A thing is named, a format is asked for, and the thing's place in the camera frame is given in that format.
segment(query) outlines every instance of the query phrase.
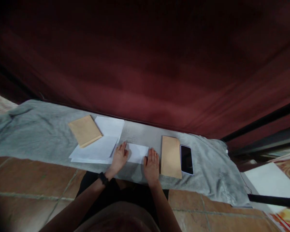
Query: gray blanket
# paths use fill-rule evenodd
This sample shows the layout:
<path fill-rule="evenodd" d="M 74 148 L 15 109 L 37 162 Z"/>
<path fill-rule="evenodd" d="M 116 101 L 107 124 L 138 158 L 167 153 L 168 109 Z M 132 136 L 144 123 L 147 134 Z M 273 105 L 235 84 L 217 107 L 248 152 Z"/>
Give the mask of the gray blanket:
<path fill-rule="evenodd" d="M 105 171 L 109 165 L 75 163 L 68 158 L 77 146 L 68 123 L 88 114 L 93 118 L 97 116 L 29 100 L 0 116 L 0 156 L 38 160 L 97 173 Z M 162 135 L 176 137 L 182 145 L 191 147 L 194 167 L 194 175 L 183 173 L 182 179 L 160 175 L 163 188 L 195 191 L 211 200 L 234 206 L 249 202 L 241 175 L 222 141 L 125 121 L 120 142 L 153 147 L 161 156 Z M 136 163 L 128 162 L 117 178 L 146 184 L 143 165 Z"/>

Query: watch strap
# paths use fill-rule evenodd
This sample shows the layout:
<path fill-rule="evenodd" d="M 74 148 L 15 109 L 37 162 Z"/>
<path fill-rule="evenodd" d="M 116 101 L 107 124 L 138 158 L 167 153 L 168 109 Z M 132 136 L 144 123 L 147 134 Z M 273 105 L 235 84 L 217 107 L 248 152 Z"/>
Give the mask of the watch strap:
<path fill-rule="evenodd" d="M 102 181 L 102 184 L 104 184 L 105 186 L 109 184 L 109 180 L 106 178 L 103 172 L 99 174 L 99 178 Z"/>

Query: left hand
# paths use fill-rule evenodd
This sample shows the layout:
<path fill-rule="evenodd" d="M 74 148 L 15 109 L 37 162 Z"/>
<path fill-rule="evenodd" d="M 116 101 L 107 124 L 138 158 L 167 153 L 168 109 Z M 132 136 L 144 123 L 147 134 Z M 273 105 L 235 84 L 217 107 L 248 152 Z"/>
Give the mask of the left hand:
<path fill-rule="evenodd" d="M 129 152 L 126 150 L 126 145 L 127 142 L 123 142 L 116 148 L 112 164 L 109 168 L 113 176 L 116 176 L 127 162 Z"/>

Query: red fabric backdrop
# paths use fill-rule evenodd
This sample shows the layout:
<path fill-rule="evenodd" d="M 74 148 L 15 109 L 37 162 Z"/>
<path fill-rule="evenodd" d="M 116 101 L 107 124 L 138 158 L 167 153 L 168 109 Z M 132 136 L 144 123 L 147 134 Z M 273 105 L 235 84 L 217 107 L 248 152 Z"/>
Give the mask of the red fabric backdrop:
<path fill-rule="evenodd" d="M 290 2 L 195 2 L 22 1 L 0 63 L 43 99 L 208 138 L 290 103 Z"/>

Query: black phone screen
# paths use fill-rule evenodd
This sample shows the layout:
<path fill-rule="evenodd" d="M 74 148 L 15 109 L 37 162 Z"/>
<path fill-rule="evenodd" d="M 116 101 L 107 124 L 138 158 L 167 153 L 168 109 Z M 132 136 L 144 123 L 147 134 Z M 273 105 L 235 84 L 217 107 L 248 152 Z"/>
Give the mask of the black phone screen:
<path fill-rule="evenodd" d="M 193 174 L 191 149 L 189 147 L 181 146 L 181 170 L 183 172 Z"/>

